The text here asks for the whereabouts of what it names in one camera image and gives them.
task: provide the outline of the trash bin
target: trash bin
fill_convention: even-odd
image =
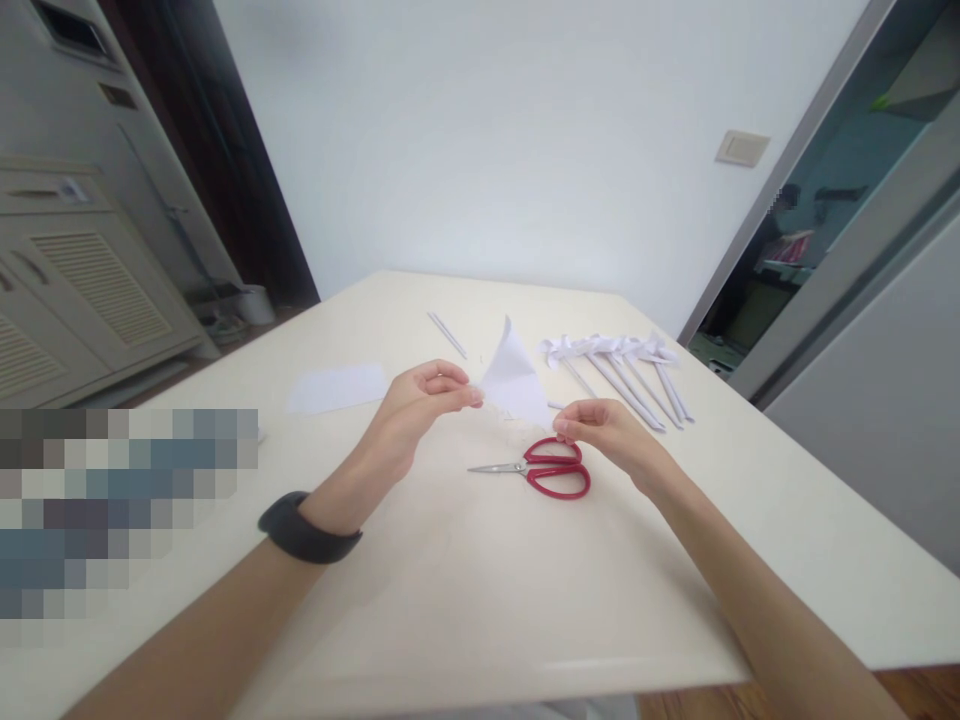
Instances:
[[[244,285],[237,300],[237,312],[251,325],[269,325],[277,321],[267,289],[262,285]]]

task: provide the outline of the person's right hand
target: person's right hand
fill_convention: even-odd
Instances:
[[[593,445],[645,495],[650,495],[657,483],[669,482],[671,472],[679,470],[670,453],[617,400],[571,403],[557,415],[553,428],[557,440],[568,445],[576,440]]]

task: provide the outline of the paper straw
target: paper straw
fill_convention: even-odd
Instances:
[[[427,317],[433,320],[433,323],[440,329],[440,332],[446,336],[447,340],[450,341],[450,344],[456,348],[457,352],[463,356],[464,360],[467,360],[467,351],[463,349],[463,345],[457,342],[457,339],[453,336],[453,333],[447,330],[447,326],[443,324],[443,320],[441,320],[436,313],[431,312],[427,313]]]
[[[665,428],[663,425],[657,421],[656,418],[652,417],[650,413],[643,409],[643,406],[637,402],[637,399],[633,397],[630,391],[623,386],[623,383],[620,382],[614,373],[610,372],[610,370],[603,366],[603,363],[589,353],[587,354],[587,359],[593,363],[593,366],[600,371],[600,374],[603,375],[611,385],[613,385],[614,390],[620,393],[620,396],[626,400],[627,404],[636,411],[637,415],[643,418],[647,425],[649,425],[656,432],[664,432]]]
[[[670,422],[674,424],[677,430],[683,430],[683,425],[676,417],[674,417],[673,411],[670,409],[667,403],[665,403],[660,396],[653,391],[653,388],[650,387],[643,375],[640,374],[640,371],[637,369],[637,366],[633,364],[633,361],[631,361],[630,358],[624,358],[624,360],[627,363],[627,367],[633,371],[634,376],[640,381],[640,384],[643,385],[643,389],[650,394],[650,397],[652,397],[656,401],[657,405],[660,406],[660,409],[663,410],[663,414],[670,419]]]
[[[680,399],[680,394],[673,386],[673,381],[670,379],[670,376],[667,375],[666,368],[663,367],[662,363],[654,363],[654,365],[657,368],[657,375],[660,376],[660,382],[663,383],[663,389],[667,391],[667,397],[670,398],[673,409],[677,411],[677,417],[685,418],[690,422],[693,422],[693,418],[690,417],[690,413],[687,412],[686,407],[683,405],[683,401]]]
[[[661,430],[666,430],[666,425],[660,422],[660,418],[657,417],[657,414],[650,409],[649,405],[647,405],[646,401],[643,399],[643,396],[640,394],[640,391],[637,389],[637,386],[633,384],[633,380],[630,379],[630,376],[627,375],[626,370],[620,366],[620,363],[617,362],[616,358],[611,357],[610,354],[607,353],[607,360],[613,366],[613,369],[617,372],[617,375],[620,376],[620,379],[623,380],[623,384],[627,386],[627,389],[633,394],[637,402],[643,406],[643,409],[647,411],[647,414],[653,418],[657,426],[659,426]]]
[[[597,394],[593,391],[593,388],[590,387],[590,383],[584,380],[583,376],[577,372],[577,369],[573,366],[573,363],[571,363],[567,358],[560,358],[560,362],[566,365],[567,369],[573,373],[573,376],[580,381],[580,384],[583,385],[583,389],[587,391],[587,394],[590,397],[592,398],[597,397]]]

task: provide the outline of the white cabinet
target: white cabinet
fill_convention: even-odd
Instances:
[[[0,158],[0,407],[68,404],[204,338],[98,178]]]
[[[115,214],[0,218],[0,260],[111,370],[196,335]]]
[[[109,374],[0,263],[0,407],[37,407]]]

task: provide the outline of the black wristband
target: black wristband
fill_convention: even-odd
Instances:
[[[311,525],[297,510],[308,494],[302,490],[287,493],[267,508],[260,516],[257,527],[267,533],[277,547],[297,560],[315,565],[329,565],[343,560],[360,542],[363,533],[358,530],[353,535],[343,537]]]

